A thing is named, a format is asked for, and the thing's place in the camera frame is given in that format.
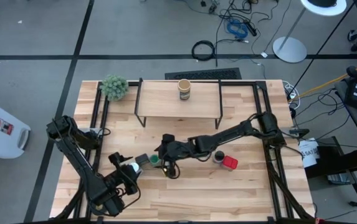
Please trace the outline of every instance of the red cube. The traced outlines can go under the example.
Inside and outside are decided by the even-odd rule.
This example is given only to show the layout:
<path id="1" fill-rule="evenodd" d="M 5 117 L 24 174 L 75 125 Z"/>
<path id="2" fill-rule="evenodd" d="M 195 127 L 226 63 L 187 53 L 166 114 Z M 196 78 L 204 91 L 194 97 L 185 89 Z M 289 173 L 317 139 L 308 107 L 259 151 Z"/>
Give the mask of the red cube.
<path id="1" fill-rule="evenodd" d="M 225 156 L 222 165 L 230 170 L 234 170 L 238 166 L 238 160 L 231 156 Z"/>

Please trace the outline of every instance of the small potted plant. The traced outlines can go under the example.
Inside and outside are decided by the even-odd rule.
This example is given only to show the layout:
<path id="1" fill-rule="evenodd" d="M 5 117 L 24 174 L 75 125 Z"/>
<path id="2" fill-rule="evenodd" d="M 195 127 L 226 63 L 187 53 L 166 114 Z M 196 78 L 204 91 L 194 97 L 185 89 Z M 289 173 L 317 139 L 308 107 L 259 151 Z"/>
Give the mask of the small potted plant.
<path id="1" fill-rule="evenodd" d="M 110 101 L 121 100 L 128 92 L 128 82 L 118 75 L 108 75 L 101 85 L 102 93 Z"/>

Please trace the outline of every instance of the wooden shelf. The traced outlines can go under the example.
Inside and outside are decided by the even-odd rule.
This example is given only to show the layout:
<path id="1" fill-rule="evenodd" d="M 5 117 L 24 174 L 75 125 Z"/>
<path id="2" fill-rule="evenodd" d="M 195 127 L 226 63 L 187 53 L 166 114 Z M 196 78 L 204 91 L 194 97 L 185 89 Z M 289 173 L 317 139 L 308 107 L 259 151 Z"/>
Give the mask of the wooden shelf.
<path id="1" fill-rule="evenodd" d="M 188 100 L 179 99 L 177 82 L 143 82 L 138 116 L 169 118 L 220 118 L 218 83 L 191 83 Z"/>

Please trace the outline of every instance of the blue cable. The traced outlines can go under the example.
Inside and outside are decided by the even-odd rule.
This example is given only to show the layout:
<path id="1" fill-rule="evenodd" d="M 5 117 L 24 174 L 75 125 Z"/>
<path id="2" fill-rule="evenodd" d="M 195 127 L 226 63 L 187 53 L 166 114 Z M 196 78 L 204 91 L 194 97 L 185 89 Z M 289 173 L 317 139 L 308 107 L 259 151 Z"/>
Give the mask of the blue cable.
<path id="1" fill-rule="evenodd" d="M 247 31 L 246 24 L 237 19 L 227 20 L 227 31 L 230 34 L 234 34 L 237 39 L 244 39 L 249 32 Z"/>

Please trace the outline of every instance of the white paper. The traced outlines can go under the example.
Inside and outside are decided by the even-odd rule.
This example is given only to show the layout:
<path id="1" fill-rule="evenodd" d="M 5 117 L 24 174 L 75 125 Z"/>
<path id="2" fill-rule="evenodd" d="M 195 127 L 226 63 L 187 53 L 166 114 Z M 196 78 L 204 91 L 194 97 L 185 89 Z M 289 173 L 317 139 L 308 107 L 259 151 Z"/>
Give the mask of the white paper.
<path id="1" fill-rule="evenodd" d="M 320 158 L 317 146 L 318 143 L 315 138 L 308 139 L 309 141 L 300 141 L 299 148 L 303 154 L 303 166 L 304 168 L 317 164 L 316 159 Z"/>

